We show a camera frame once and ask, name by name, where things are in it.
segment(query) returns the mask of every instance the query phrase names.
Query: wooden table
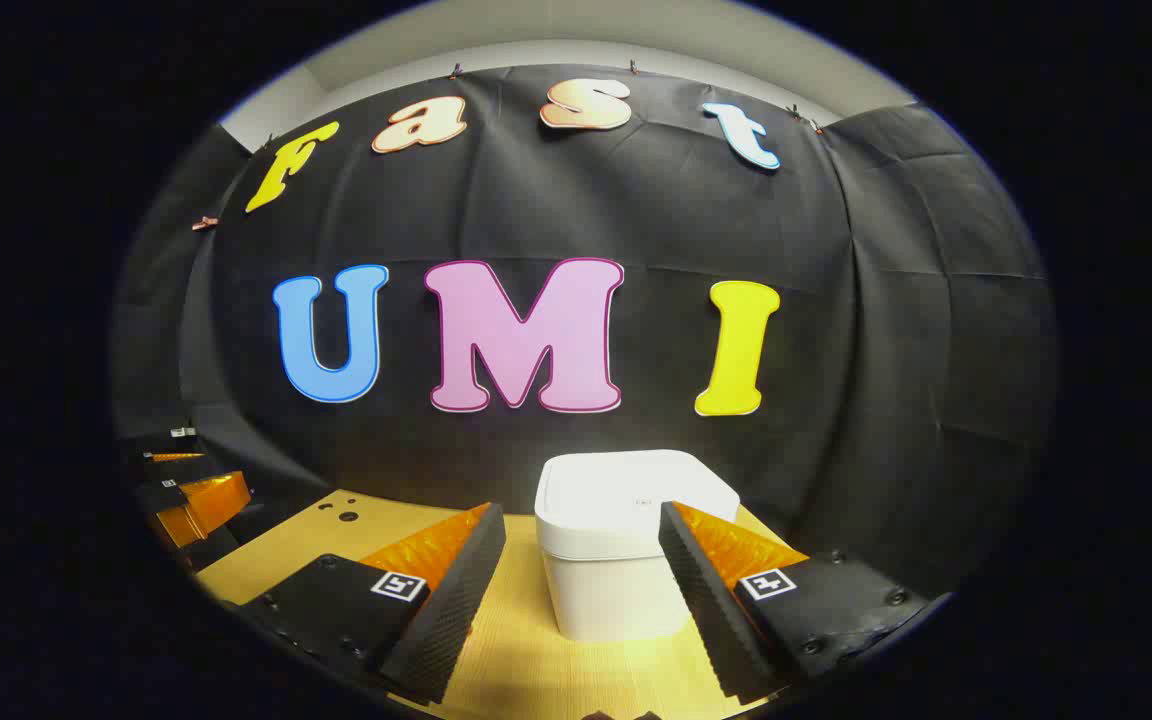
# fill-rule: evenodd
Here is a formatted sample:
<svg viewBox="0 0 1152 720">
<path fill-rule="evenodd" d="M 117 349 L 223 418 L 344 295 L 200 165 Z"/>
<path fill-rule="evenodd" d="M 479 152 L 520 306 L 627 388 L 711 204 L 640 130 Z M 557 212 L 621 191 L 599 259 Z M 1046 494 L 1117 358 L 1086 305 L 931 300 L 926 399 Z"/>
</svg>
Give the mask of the wooden table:
<svg viewBox="0 0 1152 720">
<path fill-rule="evenodd" d="M 356 511 L 358 520 L 342 521 L 342 511 Z M 197 579 L 215 597 L 247 602 L 324 552 L 362 559 L 456 511 L 335 491 Z M 736 521 L 782 543 L 744 507 Z M 600 644 L 563 638 L 550 605 L 535 515 L 506 515 L 503 523 L 500 564 L 442 705 L 394 700 L 444 720 L 581 720 L 596 711 L 616 720 L 649 711 L 662 720 L 718 720 L 764 703 L 741 706 L 723 697 L 691 620 L 667 638 Z"/>
</svg>

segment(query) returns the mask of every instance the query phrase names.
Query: letter m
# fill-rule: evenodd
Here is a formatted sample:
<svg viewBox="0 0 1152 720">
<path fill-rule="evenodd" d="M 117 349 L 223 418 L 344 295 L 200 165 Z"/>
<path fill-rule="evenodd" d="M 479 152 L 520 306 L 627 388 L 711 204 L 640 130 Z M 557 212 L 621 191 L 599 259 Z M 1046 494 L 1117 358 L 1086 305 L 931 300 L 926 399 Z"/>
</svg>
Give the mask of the letter m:
<svg viewBox="0 0 1152 720">
<path fill-rule="evenodd" d="M 521 407 L 545 356 L 550 384 L 540 406 L 556 414 L 605 414 L 621 404 L 608 364 L 612 294 L 626 270 L 612 260 L 562 260 L 536 297 L 526 319 L 486 263 L 435 265 L 425 287 L 438 296 L 444 380 L 430 393 L 448 414 L 476 414 L 492 397 L 475 378 L 473 355 L 492 376 L 508 407 Z"/>
</svg>

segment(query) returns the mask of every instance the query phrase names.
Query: white plastic container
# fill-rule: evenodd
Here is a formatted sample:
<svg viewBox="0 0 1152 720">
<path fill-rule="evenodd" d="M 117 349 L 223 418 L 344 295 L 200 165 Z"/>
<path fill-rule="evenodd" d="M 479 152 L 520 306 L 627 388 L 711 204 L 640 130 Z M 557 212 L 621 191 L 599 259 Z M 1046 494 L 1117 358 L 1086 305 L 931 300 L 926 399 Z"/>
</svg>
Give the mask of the white plastic container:
<svg viewBox="0 0 1152 720">
<path fill-rule="evenodd" d="M 735 520 L 740 497 L 680 450 L 593 452 L 545 462 L 536 536 L 558 630 L 575 642 L 673 635 L 689 614 L 660 550 L 660 503 Z"/>
</svg>

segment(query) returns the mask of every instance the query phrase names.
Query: black fabric backdrop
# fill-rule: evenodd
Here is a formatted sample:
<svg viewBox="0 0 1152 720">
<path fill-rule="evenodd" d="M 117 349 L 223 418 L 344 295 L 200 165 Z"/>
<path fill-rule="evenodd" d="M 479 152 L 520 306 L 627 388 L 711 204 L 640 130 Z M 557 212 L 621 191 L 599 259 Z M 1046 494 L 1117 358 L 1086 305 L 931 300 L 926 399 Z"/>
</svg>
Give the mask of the black fabric backdrop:
<svg viewBox="0 0 1152 720">
<path fill-rule="evenodd" d="M 548 88 L 575 77 L 626 83 L 634 118 L 613 131 L 544 127 Z M 465 97 L 461 136 L 370 150 L 389 114 L 440 94 Z M 780 170 L 741 160 L 703 103 L 735 104 L 763 123 L 759 142 Z M 331 120 L 338 136 L 283 196 L 244 213 L 274 151 Z M 183 318 L 180 376 L 164 396 L 180 393 L 211 450 L 298 488 L 531 511 L 548 457 L 677 448 L 795 546 L 844 546 L 938 593 L 1005 529 L 1055 392 L 1047 285 L 1018 211 L 919 105 L 817 135 L 776 106 L 649 73 L 539 65 L 434 78 L 256 152 L 197 247 L 183 313 L 170 306 Z M 488 382 L 480 414 L 431 406 L 438 302 L 426 270 L 488 262 L 525 313 L 554 263 L 574 256 L 626 266 L 609 331 L 622 406 L 544 410 L 535 393 L 548 364 L 517 410 Z M 391 270 L 380 374 L 359 400 L 320 404 L 285 378 L 271 294 L 291 276 L 321 279 L 316 348 L 335 366 L 348 347 L 343 297 L 329 283 L 364 263 Z M 700 418 L 692 401 L 719 328 L 708 288 L 723 279 L 776 288 L 781 308 L 763 347 L 760 409 Z M 115 366 L 123 355 L 115 347 Z"/>
</svg>

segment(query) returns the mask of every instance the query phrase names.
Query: blue letter u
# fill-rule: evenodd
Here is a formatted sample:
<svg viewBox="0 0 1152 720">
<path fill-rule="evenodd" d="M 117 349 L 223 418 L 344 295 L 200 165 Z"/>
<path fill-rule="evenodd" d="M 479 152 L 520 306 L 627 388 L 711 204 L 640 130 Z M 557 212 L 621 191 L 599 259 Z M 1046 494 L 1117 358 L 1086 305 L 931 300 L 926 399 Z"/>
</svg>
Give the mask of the blue letter u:
<svg viewBox="0 0 1152 720">
<path fill-rule="evenodd" d="M 387 282 L 389 270 L 384 265 L 340 270 L 335 286 L 346 300 L 349 361 L 335 370 L 324 367 L 314 351 L 314 297 L 323 291 L 319 278 L 293 278 L 274 288 L 283 370 L 302 395 L 319 402 L 349 402 L 364 396 L 376 384 L 380 372 L 376 293 Z"/>
</svg>

